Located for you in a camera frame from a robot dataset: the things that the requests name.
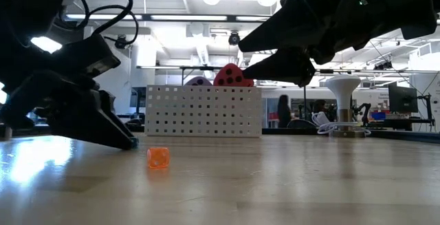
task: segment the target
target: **ceiling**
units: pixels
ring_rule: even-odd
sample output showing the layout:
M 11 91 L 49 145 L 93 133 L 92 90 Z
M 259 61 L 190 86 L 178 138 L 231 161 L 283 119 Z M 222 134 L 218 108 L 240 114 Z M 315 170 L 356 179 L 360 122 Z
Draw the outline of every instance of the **ceiling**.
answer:
M 243 15 L 272 15 L 277 7 L 267 5 L 271 0 L 220 0 L 217 5 L 208 5 L 204 0 L 134 0 L 133 12 L 135 14 L 243 14 Z M 87 0 L 91 9 L 109 4 L 125 5 L 127 0 Z M 105 11 L 106 14 L 116 14 L 119 11 Z M 76 0 L 74 5 L 67 9 L 68 14 L 83 13 L 82 5 Z M 98 26 L 99 21 L 94 21 L 93 26 Z M 163 46 L 165 54 L 159 53 L 157 60 L 161 65 L 184 65 L 191 56 L 196 56 L 199 41 L 188 38 L 186 22 L 141 22 L 140 26 L 150 28 L 155 38 Z M 231 57 L 237 57 L 238 47 L 229 46 L 228 35 L 231 30 L 239 32 L 241 37 L 245 37 L 249 32 L 258 26 L 257 23 L 205 23 L 210 29 L 226 29 L 227 34 L 213 34 L 205 40 L 206 49 L 210 56 L 227 56 L 224 63 L 217 61 L 216 64 L 226 64 Z M 133 22 L 121 22 L 117 26 L 132 27 Z M 347 49 L 336 54 L 332 62 L 318 68 L 344 68 L 344 69 L 372 69 L 374 64 L 382 60 L 382 56 L 391 57 L 395 68 L 404 68 L 408 62 L 408 53 L 416 50 L 417 47 L 425 45 L 440 38 L 440 31 L 430 36 L 411 41 L 405 41 L 400 30 L 390 32 L 379 38 L 373 39 L 371 43 L 358 51 Z M 262 59 L 264 54 L 244 54 L 244 61 L 254 61 Z

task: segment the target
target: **monitor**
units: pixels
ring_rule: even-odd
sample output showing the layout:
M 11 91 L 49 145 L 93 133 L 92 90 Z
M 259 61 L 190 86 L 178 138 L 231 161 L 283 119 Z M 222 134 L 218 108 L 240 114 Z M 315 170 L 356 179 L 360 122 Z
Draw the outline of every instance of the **monitor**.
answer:
M 417 90 L 407 87 L 389 86 L 391 112 L 418 112 Z

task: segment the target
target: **person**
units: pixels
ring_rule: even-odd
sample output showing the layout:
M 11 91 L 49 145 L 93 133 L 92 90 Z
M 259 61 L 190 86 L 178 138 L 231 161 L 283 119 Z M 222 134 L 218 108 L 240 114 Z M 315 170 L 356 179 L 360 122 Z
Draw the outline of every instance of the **person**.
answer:
M 278 99 L 278 128 L 287 128 L 291 119 L 289 97 L 287 97 L 287 95 L 281 95 Z

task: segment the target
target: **table surface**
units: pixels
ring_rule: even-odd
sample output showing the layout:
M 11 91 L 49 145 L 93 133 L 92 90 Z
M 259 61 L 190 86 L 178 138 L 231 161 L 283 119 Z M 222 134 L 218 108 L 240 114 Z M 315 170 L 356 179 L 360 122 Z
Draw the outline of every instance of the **table surface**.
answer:
M 437 144 L 140 137 L 0 142 L 1 223 L 440 224 Z M 149 147 L 169 147 L 169 168 L 146 167 Z

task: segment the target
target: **purple object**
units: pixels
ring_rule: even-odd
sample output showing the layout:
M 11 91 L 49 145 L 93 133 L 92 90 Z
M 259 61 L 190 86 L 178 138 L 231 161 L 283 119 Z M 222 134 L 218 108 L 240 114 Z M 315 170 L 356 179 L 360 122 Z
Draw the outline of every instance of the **purple object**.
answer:
M 190 79 L 185 85 L 204 85 L 204 86 L 212 86 L 211 82 L 208 81 L 207 78 L 198 76 Z

